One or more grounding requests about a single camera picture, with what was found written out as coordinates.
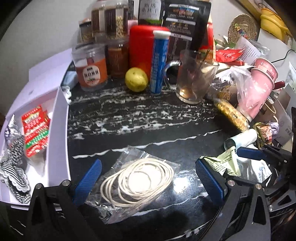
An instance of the black and white patterned fabric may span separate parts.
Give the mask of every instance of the black and white patterned fabric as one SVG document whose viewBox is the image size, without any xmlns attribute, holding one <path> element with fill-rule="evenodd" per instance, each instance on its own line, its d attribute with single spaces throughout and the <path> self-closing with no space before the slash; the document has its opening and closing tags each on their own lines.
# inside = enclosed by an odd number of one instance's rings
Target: black and white patterned fabric
<svg viewBox="0 0 296 241">
<path fill-rule="evenodd" d="M 3 153 L 0 160 L 0 180 L 7 185 L 20 203 L 29 203 L 30 185 L 25 171 L 19 167 L 23 155 L 24 136 L 20 135 Z"/>
</svg>

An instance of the pink paper cup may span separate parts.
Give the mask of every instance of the pink paper cup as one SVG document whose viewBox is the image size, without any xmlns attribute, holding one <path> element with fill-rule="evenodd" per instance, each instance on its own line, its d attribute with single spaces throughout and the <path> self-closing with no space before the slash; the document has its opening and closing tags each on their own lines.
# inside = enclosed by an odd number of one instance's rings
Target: pink paper cup
<svg viewBox="0 0 296 241">
<path fill-rule="evenodd" d="M 237 110 L 240 111 L 249 121 L 252 121 L 256 115 L 259 113 L 260 109 L 262 108 L 263 104 L 265 103 L 266 99 L 270 95 L 271 91 L 274 88 L 274 82 L 272 81 L 271 77 L 267 75 L 263 70 L 258 68 L 253 68 L 251 70 L 251 75 L 253 79 L 256 81 L 258 87 L 261 90 L 249 93 L 248 98 L 257 99 L 260 96 L 260 100 L 258 101 L 257 105 L 253 108 L 247 108 L 245 105 L 239 105 Z"/>
<path fill-rule="evenodd" d="M 279 76 L 276 67 L 265 58 L 257 58 L 255 61 L 255 67 L 265 72 L 273 82 L 275 82 Z"/>
</svg>

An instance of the yellow lemon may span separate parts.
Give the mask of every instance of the yellow lemon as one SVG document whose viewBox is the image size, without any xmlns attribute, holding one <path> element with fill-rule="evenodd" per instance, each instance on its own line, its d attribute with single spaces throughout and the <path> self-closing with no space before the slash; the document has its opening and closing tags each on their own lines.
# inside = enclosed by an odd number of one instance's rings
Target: yellow lemon
<svg viewBox="0 0 296 241">
<path fill-rule="evenodd" d="M 126 72 L 126 86 L 134 91 L 141 92 L 148 85 L 148 77 L 146 73 L 140 68 L 130 68 Z"/>
</svg>

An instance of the coiled white cable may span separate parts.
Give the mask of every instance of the coiled white cable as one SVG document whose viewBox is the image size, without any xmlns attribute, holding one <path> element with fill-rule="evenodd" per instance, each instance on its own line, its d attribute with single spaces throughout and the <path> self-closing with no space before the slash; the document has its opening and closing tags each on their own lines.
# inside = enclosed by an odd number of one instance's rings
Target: coiled white cable
<svg viewBox="0 0 296 241">
<path fill-rule="evenodd" d="M 145 170 L 144 166 L 150 165 L 154 166 L 158 172 L 161 174 L 161 180 L 156 185 L 156 187 L 151 187 L 152 179 L 155 178 L 152 176 L 153 173 L 149 173 Z M 135 191 L 130 187 L 130 177 L 132 177 L 136 172 L 144 173 L 150 180 L 150 186 L 148 189 L 143 191 Z M 165 163 L 164 161 L 159 161 L 154 158 L 143 158 L 137 159 L 128 167 L 121 169 L 119 172 L 111 175 L 106 178 L 100 187 L 100 192 L 102 197 L 109 203 L 117 207 L 133 207 L 142 203 L 145 203 L 151 199 L 153 199 L 158 194 L 162 193 L 171 183 L 174 177 L 173 168 Z M 118 178 L 118 197 L 122 202 L 117 202 L 112 198 L 112 185 L 114 181 Z M 125 199 L 122 194 L 126 194 L 134 200 L 138 201 L 130 201 Z"/>
</svg>

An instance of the glass cup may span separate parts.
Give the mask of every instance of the glass cup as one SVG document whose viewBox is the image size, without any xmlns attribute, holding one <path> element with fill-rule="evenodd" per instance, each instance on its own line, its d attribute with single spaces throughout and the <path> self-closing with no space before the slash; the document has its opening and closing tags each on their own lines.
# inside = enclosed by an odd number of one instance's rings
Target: glass cup
<svg viewBox="0 0 296 241">
<path fill-rule="evenodd" d="M 219 68 L 217 62 L 209 64 L 201 60 L 202 54 L 192 50 L 182 50 L 180 59 L 169 62 L 163 68 L 166 85 L 176 90 L 177 97 L 188 104 L 198 104 L 207 93 Z M 179 66 L 177 84 L 168 82 L 167 70 L 172 66 Z"/>
</svg>

